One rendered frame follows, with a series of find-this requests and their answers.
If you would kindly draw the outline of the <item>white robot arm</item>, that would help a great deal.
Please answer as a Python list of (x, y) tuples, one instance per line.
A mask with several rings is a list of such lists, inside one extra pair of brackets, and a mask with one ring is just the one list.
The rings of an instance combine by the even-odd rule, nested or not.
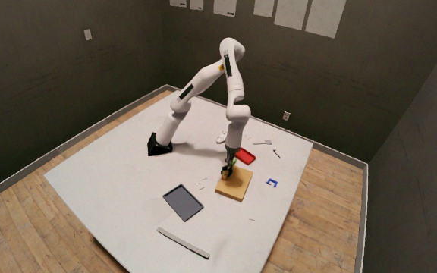
[(225, 117), (231, 123), (228, 125), (228, 132), (223, 130), (218, 136), (216, 144), (225, 143), (232, 149), (241, 146), (243, 130), (250, 119), (250, 108), (247, 105), (234, 105), (234, 102), (244, 99), (244, 85), (236, 63), (244, 56), (245, 49), (236, 40), (226, 38), (221, 42), (219, 51), (222, 59), (203, 68), (172, 99), (172, 111), (167, 114), (156, 134), (156, 141), (159, 144), (167, 146), (170, 143), (178, 126), (191, 108), (190, 99), (208, 89), (225, 72), (228, 86), (228, 105)]

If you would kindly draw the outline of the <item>grey flat bar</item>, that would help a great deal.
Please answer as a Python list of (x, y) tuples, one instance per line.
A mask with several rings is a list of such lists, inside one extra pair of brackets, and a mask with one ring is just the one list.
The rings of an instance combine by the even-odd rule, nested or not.
[(267, 144), (267, 145), (271, 145), (272, 141), (271, 140), (265, 140), (265, 142), (262, 143), (253, 143), (253, 145), (257, 145), (257, 144)]
[(175, 242), (177, 241), (176, 243), (179, 243), (180, 245), (186, 247), (187, 249), (189, 248), (189, 250), (191, 250), (192, 252), (198, 254), (199, 256), (202, 256), (205, 259), (208, 259), (210, 257), (209, 253), (207, 253), (207, 252), (205, 252), (205, 251), (203, 251), (203, 250), (193, 246), (192, 244), (182, 240), (179, 237), (176, 237), (175, 235), (169, 233), (168, 231), (164, 230), (161, 227), (158, 227), (157, 231), (160, 232), (161, 234), (163, 234), (164, 236), (166, 236), (167, 238), (170, 238), (170, 239), (172, 239)]

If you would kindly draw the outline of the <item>black spring clamp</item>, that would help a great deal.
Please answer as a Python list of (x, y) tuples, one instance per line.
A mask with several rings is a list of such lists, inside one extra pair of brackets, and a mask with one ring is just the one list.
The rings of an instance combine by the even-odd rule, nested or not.
[(233, 172), (232, 167), (235, 165), (236, 161), (237, 161), (237, 159), (235, 159), (235, 160), (233, 161), (233, 164), (232, 164), (232, 166), (231, 166), (229, 169), (228, 169), (228, 166), (227, 166), (227, 165), (226, 165), (226, 166), (223, 166), (223, 167), (222, 167), (222, 170), (221, 170), (221, 174), (223, 174), (224, 171), (229, 170), (229, 172), (227, 173), (227, 177), (230, 177), (229, 175), (232, 174), (232, 172)]

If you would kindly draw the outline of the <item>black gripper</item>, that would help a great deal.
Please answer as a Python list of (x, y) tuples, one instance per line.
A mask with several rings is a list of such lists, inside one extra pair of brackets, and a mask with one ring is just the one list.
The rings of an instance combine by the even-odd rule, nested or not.
[(228, 167), (232, 166), (232, 163), (233, 163), (232, 160), (234, 160), (234, 156), (236, 155), (236, 152), (238, 152), (240, 150), (240, 148), (241, 147), (238, 147), (236, 149), (232, 149), (225, 144), (225, 149), (227, 150), (227, 158), (225, 159), (225, 162), (227, 163)]

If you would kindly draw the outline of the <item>red shallow tray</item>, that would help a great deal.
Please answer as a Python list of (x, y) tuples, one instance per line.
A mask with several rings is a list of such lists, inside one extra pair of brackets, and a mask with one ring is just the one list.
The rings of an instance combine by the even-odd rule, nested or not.
[(239, 159), (247, 166), (251, 164), (254, 160), (256, 160), (256, 156), (248, 152), (243, 147), (241, 147), (239, 152), (236, 152), (235, 158)]

